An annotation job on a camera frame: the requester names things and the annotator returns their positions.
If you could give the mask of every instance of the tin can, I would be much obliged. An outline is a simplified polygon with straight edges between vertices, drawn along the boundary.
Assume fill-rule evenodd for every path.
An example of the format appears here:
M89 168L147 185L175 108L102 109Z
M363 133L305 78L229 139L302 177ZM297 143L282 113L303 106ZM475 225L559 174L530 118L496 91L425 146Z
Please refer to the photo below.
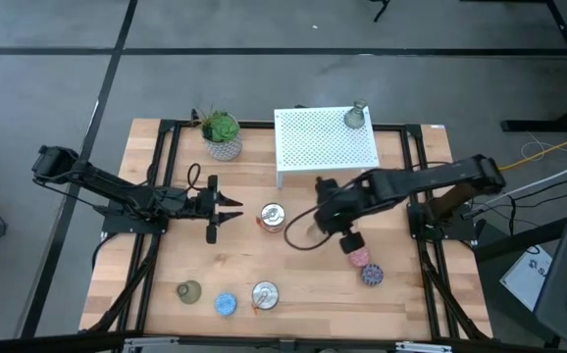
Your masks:
M251 294L253 297L253 307L257 309L273 309L280 301L280 293L277 287L269 281L261 281L255 284Z
M265 231L271 233L282 231L285 227L284 207L278 203L267 204L255 221Z

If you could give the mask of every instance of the perforated white panel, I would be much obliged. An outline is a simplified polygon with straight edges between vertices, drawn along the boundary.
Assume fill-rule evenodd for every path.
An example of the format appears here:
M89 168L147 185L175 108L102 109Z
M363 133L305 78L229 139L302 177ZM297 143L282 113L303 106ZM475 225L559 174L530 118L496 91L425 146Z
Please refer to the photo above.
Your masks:
M369 109L364 126L344 124L351 107L275 110L278 172L368 169L379 165Z

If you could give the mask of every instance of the green succulent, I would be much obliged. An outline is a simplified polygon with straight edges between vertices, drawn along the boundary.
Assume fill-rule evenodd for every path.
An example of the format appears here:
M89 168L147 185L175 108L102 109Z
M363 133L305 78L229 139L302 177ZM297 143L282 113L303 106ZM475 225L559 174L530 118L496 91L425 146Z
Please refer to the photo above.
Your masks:
M203 137L213 142L233 141L240 130L237 122L227 112L215 111L201 123Z

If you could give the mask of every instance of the concrete floor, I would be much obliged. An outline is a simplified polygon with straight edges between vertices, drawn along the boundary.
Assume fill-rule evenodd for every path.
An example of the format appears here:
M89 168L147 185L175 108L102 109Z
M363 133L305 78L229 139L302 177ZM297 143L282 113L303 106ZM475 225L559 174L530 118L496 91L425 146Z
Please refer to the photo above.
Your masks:
M0 0L0 46L113 47L127 4ZM567 21L567 1L558 5ZM363 0L140 0L127 47L564 45L544 5L393 0L373 24L378 10ZM0 240L0 338L16 335L62 200L31 183L36 150L41 144L79 149L108 63L109 56L0 56L0 212L10 225ZM532 138L503 133L498 122L550 119L567 111L567 60L125 56L91 162L118 170L133 118L186 118L192 107L214 104L242 120L270 120L276 108L347 105L356 97L369 101L378 123L445 125L456 159L482 153L505 165L520 159L521 146ZM567 139L567 133L535 136L553 144ZM567 153L554 152L505 175L513 188L566 168ZM541 199L565 192L567 185ZM518 214L537 224L564 216L567 202ZM506 231L501 217L486 218ZM77 205L38 334L77 330L101 222ZM519 230L529 227L517 224ZM491 322L504 341L540 344L520 327L506 328L508 319L496 309Z

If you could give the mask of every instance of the wooden tabletop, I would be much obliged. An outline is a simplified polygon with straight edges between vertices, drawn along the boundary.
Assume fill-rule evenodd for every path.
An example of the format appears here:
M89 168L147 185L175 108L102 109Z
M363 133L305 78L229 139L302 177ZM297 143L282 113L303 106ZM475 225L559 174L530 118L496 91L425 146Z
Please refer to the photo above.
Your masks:
M133 121L120 177L131 182L145 179L158 125L159 120ZM428 160L451 161L444 127L422 129ZM244 216L223 224L215 245L205 242L204 221L171 221L161 241L145 333L429 339L421 270L416 243L408 230L405 203L356 224L371 251L372 262L384 270L384 281L376 287L362 282L359 269L349 265L339 249L337 236L317 250L298 251L285 244L282 233L270 234L256 226L255 216L267 203L282 204L288 220L316 205L316 175L286 176L283 188L276 189L274 133L272 129L243 129L240 155L231 162L218 162L207 154L199 130L181 130L173 186L184 187L187 168L199 163L202 173L198 184L204 184L208 175L218 175L219 189L244 203L239 208ZM403 168L398 133L376 131L375 138L382 167ZM169 144L167 138L163 166ZM159 176L164 174L163 166ZM345 182L357 174L359 171L322 176ZM318 241L320 234L311 223L312 218L306 217L291 227L291 240L300 245ZM123 289L133 240L132 234L120 234L98 254L81 328L95 324ZM473 253L457 241L445 241L444 249L453 294L478 328L490 334ZM188 279L197 280L203 289L200 300L192 305L181 303L175 293L177 284ZM280 302L273 310L256 315L251 291L262 280L277 285ZM223 291L237 298L235 313L225 318L214 309L214 299ZM139 291L133 299L129 328L134 326ZM441 331L447 334L438 294L437 307Z

